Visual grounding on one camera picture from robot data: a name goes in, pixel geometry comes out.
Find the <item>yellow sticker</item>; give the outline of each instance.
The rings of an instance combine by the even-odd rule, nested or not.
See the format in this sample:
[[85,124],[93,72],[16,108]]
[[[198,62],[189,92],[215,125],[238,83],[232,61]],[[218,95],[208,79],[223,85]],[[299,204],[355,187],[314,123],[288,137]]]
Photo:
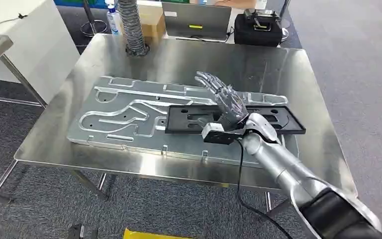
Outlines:
[[197,28],[197,29],[203,29],[203,26],[199,25],[189,25],[190,28]]
[[157,235],[151,233],[139,233],[128,230],[125,228],[124,239],[187,239],[173,236]]

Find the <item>black arm segment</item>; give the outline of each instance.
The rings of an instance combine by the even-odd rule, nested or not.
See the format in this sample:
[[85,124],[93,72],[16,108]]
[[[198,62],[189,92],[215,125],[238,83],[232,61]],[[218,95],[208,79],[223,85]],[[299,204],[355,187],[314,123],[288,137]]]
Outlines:
[[382,233],[370,224],[362,222],[345,228],[335,239],[382,239]]
[[324,190],[301,212],[323,239],[382,239],[382,233],[334,191]]

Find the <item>aluminum plate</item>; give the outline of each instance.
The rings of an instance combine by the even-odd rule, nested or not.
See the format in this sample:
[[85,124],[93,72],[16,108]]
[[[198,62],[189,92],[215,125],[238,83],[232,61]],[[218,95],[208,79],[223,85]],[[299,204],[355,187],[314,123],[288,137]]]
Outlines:
[[[285,96],[239,93],[247,105],[287,104]],[[85,145],[239,165],[238,144],[204,143],[198,134],[164,133],[169,106],[191,104],[215,105],[215,101],[203,87],[101,77],[74,118],[67,138]],[[259,167],[248,155],[244,165]]]

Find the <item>robotic arm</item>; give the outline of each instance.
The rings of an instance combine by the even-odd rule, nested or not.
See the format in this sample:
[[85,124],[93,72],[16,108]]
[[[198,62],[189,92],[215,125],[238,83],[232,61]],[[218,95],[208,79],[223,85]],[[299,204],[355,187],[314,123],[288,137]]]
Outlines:
[[382,239],[380,221],[367,206],[314,175],[280,144],[276,130],[262,115],[248,114],[231,86],[211,74],[197,74],[195,79],[215,95],[224,112],[223,121],[204,127],[203,138],[212,129],[244,128],[244,149],[288,196],[308,232],[317,239]]

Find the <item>spray bottle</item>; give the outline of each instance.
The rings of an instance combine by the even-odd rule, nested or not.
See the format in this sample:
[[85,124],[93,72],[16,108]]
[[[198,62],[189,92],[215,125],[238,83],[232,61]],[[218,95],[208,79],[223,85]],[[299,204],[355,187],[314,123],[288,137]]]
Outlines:
[[114,0],[105,0],[104,1],[108,5],[109,11],[107,12],[107,20],[109,21],[110,30],[114,36],[120,36],[121,33],[121,15],[115,9],[115,1]]

